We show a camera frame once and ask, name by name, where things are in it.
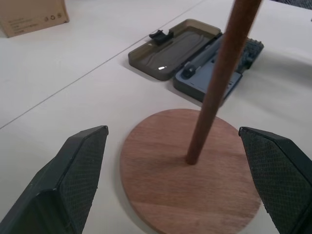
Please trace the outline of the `grey tool case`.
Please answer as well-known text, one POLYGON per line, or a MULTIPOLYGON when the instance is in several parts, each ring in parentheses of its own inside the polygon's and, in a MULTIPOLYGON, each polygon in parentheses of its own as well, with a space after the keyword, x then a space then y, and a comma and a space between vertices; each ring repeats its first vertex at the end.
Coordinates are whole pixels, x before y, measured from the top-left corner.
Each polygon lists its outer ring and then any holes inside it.
POLYGON ((160 81, 172 79, 178 91, 202 102, 212 78, 219 49, 189 79, 183 79, 182 71, 187 62, 196 57, 214 38, 223 34, 212 25, 186 19, 169 29, 149 35, 149 41, 128 54, 129 64, 160 81))

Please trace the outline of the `brown cardboard box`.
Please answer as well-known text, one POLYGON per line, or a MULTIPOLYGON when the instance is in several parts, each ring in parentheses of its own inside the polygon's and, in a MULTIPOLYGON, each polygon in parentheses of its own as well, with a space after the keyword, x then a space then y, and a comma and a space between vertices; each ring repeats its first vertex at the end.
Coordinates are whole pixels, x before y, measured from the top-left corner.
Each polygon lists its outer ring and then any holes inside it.
POLYGON ((69 21, 65 0, 0 0, 0 31, 8 38, 69 21))

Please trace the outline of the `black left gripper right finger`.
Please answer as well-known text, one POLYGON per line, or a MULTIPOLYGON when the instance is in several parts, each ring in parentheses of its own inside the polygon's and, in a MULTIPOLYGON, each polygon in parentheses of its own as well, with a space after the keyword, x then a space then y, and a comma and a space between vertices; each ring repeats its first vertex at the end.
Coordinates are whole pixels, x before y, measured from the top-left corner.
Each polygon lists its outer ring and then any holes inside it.
POLYGON ((256 190, 279 234, 312 234, 312 160, 290 139, 240 127, 256 190))

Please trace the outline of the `wooden stand with round base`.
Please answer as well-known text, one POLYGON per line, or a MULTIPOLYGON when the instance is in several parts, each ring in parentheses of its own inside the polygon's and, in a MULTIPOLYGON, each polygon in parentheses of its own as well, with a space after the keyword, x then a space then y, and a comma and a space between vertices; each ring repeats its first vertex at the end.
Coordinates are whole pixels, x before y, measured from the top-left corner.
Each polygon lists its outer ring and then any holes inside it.
POLYGON ((160 234, 237 234, 260 207, 238 131, 216 114, 261 2, 235 0, 201 110, 155 113, 123 144, 125 194, 160 234))

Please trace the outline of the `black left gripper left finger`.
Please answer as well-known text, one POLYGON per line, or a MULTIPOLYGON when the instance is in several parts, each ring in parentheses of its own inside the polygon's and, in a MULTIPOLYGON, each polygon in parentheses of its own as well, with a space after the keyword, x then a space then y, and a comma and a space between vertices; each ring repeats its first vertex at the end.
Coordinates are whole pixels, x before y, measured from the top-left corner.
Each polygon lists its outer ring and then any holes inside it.
POLYGON ((102 125, 69 137, 0 222, 0 234, 82 234, 108 134, 102 125))

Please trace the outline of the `grey screwdriver bit holder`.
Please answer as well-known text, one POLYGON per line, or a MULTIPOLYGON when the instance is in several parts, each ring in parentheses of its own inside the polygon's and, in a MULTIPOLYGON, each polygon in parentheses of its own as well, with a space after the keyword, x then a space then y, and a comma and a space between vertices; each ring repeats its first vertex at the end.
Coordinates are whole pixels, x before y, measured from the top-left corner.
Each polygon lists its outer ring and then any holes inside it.
POLYGON ((242 74, 245 70, 249 70, 263 48, 264 44, 261 41, 247 39, 235 71, 242 74))

